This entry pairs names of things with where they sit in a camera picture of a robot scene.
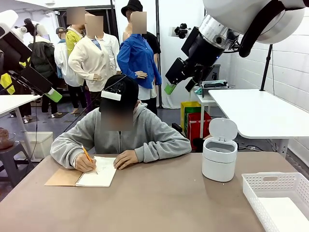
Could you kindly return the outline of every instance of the white box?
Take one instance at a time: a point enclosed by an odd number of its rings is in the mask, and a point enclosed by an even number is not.
[[[265,231],[280,232],[260,198],[290,198],[309,220],[309,181],[302,174],[256,173],[243,174],[242,177],[243,193]],[[295,232],[302,231],[307,232],[309,228]]]
[[[30,148],[31,148],[31,154],[28,155],[29,157],[31,157],[36,142],[36,132],[27,132],[27,135],[30,141]],[[53,141],[54,139],[52,132],[37,132],[37,144],[35,146],[33,156],[35,158],[41,158],[41,159],[49,156],[50,148],[52,146]],[[24,149],[27,151],[25,141],[20,142],[24,146]]]

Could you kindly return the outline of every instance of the white paper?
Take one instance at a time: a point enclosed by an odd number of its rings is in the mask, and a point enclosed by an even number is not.
[[[76,182],[76,186],[82,187],[109,187],[115,175],[116,169],[113,162],[116,158],[94,157],[97,161],[96,171],[84,173]]]
[[[288,198],[259,198],[280,232],[309,232],[309,221]]]

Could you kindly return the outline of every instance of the person's left hand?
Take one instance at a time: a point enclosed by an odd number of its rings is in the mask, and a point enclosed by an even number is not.
[[[127,150],[121,153],[114,161],[114,167],[116,169],[124,169],[130,164],[138,163],[138,159],[134,150]]]

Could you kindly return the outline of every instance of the white brick wall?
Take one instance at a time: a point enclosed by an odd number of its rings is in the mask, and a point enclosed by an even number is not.
[[[229,80],[239,89],[260,88],[268,48],[267,44],[255,43],[247,58],[224,54],[218,62],[221,64],[221,79]],[[275,94],[309,111],[309,8],[295,33],[274,44],[273,50],[266,91],[273,93],[273,63]],[[309,139],[291,139],[289,148],[309,166]]]

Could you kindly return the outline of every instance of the white trash can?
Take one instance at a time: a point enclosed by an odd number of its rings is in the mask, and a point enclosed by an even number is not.
[[[30,141],[30,148],[31,154],[28,154],[31,157],[34,146],[35,146],[35,134],[36,132],[27,132],[29,141]],[[52,146],[54,139],[52,132],[37,132],[37,144],[35,146],[35,150],[33,152],[33,156],[35,158],[45,158],[50,155],[50,148]],[[27,151],[25,141],[20,141],[21,144],[24,146],[25,150]]]

